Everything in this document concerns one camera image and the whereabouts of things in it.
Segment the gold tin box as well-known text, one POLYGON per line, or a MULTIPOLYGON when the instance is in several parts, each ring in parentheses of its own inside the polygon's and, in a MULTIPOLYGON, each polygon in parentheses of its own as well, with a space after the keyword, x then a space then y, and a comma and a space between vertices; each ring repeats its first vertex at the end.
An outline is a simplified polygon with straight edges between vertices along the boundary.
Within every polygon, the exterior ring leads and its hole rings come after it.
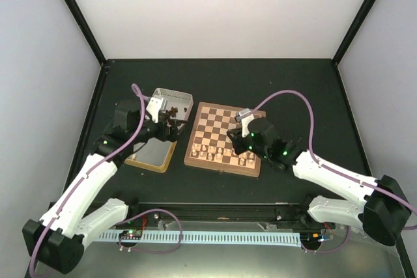
POLYGON ((134 145, 134 153, 125 160, 125 164, 146 169, 156 173, 164 173, 169 167, 176 142, 149 139, 147 143, 134 145))

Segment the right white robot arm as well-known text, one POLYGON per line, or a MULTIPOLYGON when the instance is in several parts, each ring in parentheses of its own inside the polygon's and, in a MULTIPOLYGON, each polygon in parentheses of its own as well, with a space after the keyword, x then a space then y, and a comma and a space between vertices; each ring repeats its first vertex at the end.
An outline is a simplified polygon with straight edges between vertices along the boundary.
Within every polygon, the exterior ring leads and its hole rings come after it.
POLYGON ((301 150, 282 141, 273 124, 265 118, 244 122, 241 128, 227 131, 237 154, 252 152, 279 171, 292 171, 307 180, 339 195, 340 199, 323 196, 296 211, 296 220, 304 228, 318 223, 338 223, 362 229, 383 245, 394 246, 411 216, 407 198, 399 183, 384 175, 380 179, 364 176, 301 150))

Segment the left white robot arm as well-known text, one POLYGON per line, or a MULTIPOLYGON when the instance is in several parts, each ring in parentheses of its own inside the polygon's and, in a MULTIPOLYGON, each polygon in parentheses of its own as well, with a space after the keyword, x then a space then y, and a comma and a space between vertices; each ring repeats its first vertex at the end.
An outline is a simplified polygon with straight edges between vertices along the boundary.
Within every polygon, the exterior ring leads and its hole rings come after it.
POLYGON ((133 225, 142 217, 136 198, 110 198, 90 214, 87 210, 136 144, 178 140, 189 110, 165 104, 165 98, 155 96, 118 103, 113 120, 59 200, 38 221, 30 219, 23 226, 31 277, 36 277, 37 262, 63 274, 71 272, 97 236, 118 224, 133 225))

